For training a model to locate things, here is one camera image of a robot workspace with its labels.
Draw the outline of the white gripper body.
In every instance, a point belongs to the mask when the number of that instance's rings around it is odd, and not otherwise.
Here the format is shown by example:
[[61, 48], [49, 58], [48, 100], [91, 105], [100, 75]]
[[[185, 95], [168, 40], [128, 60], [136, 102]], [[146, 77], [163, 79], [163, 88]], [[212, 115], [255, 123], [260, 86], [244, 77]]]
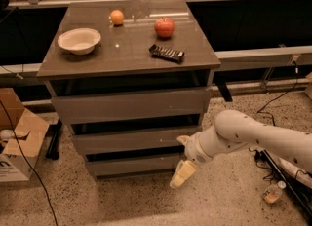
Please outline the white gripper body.
[[187, 139], [185, 156], [196, 164], [204, 164], [213, 157], [209, 153], [211, 134], [209, 132], [196, 132]]

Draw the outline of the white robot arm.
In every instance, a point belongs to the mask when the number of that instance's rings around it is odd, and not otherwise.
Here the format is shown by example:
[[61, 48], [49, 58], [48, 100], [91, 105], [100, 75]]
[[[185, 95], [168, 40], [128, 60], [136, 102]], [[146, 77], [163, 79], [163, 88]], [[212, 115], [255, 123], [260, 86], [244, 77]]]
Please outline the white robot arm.
[[214, 156], [243, 149], [249, 145], [261, 147], [280, 158], [286, 172], [305, 186], [312, 188], [312, 134], [262, 124], [237, 110], [224, 110], [208, 129], [177, 140], [184, 146], [186, 160], [180, 160], [170, 186], [178, 188], [199, 165]]

